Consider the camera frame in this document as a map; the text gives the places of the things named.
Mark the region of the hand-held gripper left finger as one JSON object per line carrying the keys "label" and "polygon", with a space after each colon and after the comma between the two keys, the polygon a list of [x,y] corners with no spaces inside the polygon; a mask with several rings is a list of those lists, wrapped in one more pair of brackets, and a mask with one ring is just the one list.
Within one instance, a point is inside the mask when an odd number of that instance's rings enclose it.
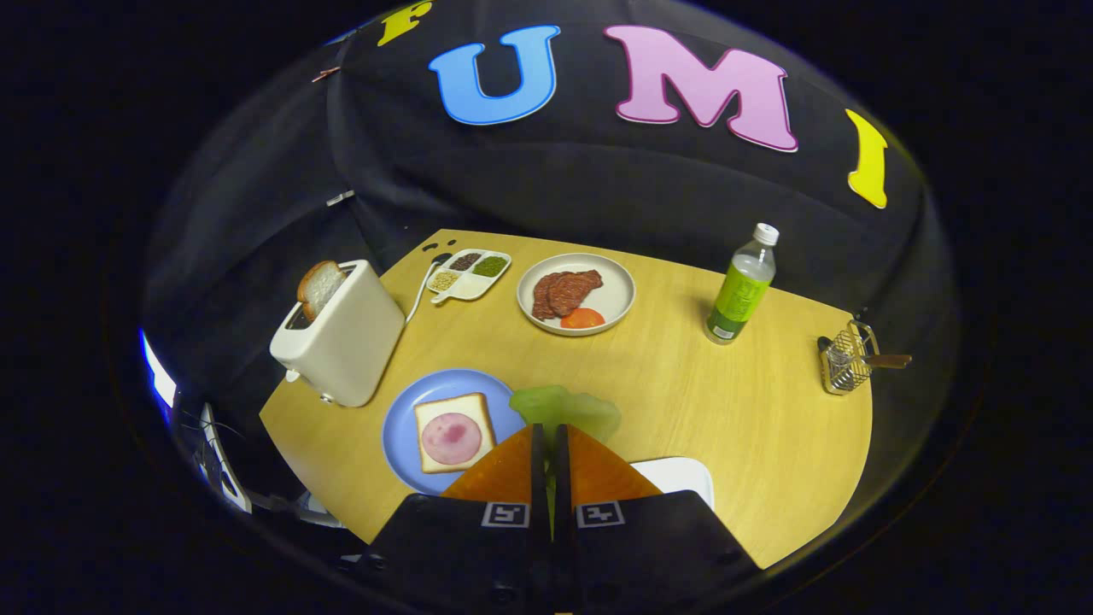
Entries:
{"label": "hand-held gripper left finger", "polygon": [[475,474],[475,499],[408,495],[363,556],[364,587],[398,614],[549,614],[544,436],[528,425]]}

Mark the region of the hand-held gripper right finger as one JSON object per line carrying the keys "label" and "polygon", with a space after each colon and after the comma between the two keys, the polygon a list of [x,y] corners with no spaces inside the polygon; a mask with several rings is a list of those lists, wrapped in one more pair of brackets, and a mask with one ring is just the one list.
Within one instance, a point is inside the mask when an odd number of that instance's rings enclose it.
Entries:
{"label": "hand-held gripper right finger", "polygon": [[552,579],[574,614],[712,614],[761,577],[695,490],[665,493],[604,443],[561,425]]}

